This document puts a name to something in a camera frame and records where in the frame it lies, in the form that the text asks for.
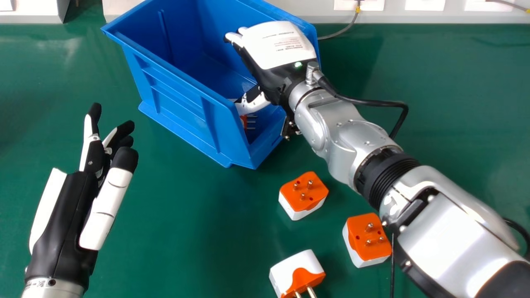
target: blue plastic bin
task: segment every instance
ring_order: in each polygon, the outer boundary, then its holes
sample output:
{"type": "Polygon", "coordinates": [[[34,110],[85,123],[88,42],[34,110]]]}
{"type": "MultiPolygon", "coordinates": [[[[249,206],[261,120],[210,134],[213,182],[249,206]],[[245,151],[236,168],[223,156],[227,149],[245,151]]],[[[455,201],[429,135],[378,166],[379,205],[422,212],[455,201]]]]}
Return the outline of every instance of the blue plastic bin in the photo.
{"type": "Polygon", "coordinates": [[[281,141],[285,112],[268,106],[246,133],[234,104],[255,85],[227,32],[272,20],[311,24],[261,0],[147,0],[102,28],[123,47],[139,110],[224,167],[256,169],[281,141]]]}

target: green table surface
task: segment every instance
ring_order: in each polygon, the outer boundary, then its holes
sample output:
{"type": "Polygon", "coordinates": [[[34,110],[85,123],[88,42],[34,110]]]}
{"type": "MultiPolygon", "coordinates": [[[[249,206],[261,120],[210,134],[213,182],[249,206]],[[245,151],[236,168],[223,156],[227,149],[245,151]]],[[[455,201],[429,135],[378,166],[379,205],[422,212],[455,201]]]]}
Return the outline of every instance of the green table surface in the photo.
{"type": "MultiPolygon", "coordinates": [[[[100,31],[100,5],[81,5],[64,25],[0,26],[1,298],[21,293],[48,174],[76,170],[94,101],[102,133],[136,122],[140,161],[86,297],[274,297],[269,268],[305,249],[327,274],[318,297],[389,296],[389,262],[355,268],[341,236],[349,216],[373,210],[330,177],[302,137],[282,142],[257,170],[221,167],[137,110],[121,48],[100,31]],[[310,170],[329,197],[292,222],[278,190],[310,170]]],[[[344,93],[409,104],[396,138],[409,154],[530,228],[529,26],[362,24],[320,50],[344,93]]],[[[388,130],[399,114],[360,110],[388,130]]],[[[395,296],[424,297],[401,272],[395,296]]]]}

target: robotic arm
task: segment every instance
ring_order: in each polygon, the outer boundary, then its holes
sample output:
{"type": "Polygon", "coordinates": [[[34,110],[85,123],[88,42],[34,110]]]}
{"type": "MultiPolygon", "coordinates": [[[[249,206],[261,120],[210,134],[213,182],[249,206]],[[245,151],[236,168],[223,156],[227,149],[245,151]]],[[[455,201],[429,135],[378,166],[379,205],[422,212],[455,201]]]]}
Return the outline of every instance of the robotic arm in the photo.
{"type": "Polygon", "coordinates": [[[420,164],[339,94],[298,27],[267,22],[230,42],[267,100],[282,106],[286,138],[302,134],[331,175],[362,195],[395,234],[396,263],[432,297],[527,297],[530,264],[490,207],[420,164]]]}
{"type": "Polygon", "coordinates": [[[99,137],[101,105],[85,117],[79,171],[52,169],[35,214],[23,298],[79,298],[138,164],[134,123],[99,137]]]}

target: gray cable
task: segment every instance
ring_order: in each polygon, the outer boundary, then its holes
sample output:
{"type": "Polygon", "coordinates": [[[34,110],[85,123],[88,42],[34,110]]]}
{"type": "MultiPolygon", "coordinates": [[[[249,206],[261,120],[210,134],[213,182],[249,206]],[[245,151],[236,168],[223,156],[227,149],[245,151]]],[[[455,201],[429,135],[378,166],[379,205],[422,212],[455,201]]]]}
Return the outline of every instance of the gray cable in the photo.
{"type": "Polygon", "coordinates": [[[520,6],[520,5],[517,5],[517,4],[512,3],[512,2],[505,1],[505,0],[486,0],[486,2],[497,2],[497,3],[500,3],[500,4],[505,4],[505,5],[517,8],[518,10],[522,10],[524,12],[528,12],[528,8],[520,6]]]}
{"type": "MultiPolygon", "coordinates": [[[[360,7],[360,5],[361,5],[361,0],[357,0],[357,7],[360,7]]],[[[344,27],[341,30],[339,30],[339,31],[337,31],[335,33],[332,33],[330,35],[321,36],[321,37],[318,38],[318,40],[330,39],[330,38],[339,36],[339,35],[343,34],[344,32],[348,31],[351,28],[351,26],[354,25],[355,20],[357,19],[358,15],[359,15],[359,13],[357,12],[357,10],[355,10],[354,18],[351,20],[351,22],[346,27],[344,27]]]]}

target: orange and white power adapter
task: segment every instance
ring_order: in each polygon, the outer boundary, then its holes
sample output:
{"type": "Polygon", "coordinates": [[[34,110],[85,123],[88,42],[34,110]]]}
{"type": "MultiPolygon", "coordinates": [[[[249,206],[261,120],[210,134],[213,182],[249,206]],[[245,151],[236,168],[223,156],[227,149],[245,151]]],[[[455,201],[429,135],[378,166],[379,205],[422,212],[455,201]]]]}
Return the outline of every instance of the orange and white power adapter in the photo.
{"type": "Polygon", "coordinates": [[[297,221],[320,208],[329,190],[315,172],[307,172],[280,188],[278,201],[291,220],[297,221]]]}
{"type": "Polygon", "coordinates": [[[320,266],[315,253],[304,250],[270,268],[269,279],[278,298],[300,297],[308,291],[316,297],[313,288],[320,284],[326,273],[320,266]]]}
{"type": "Polygon", "coordinates": [[[381,220],[375,213],[348,218],[342,236],[357,268],[380,264],[392,254],[381,220]]]}

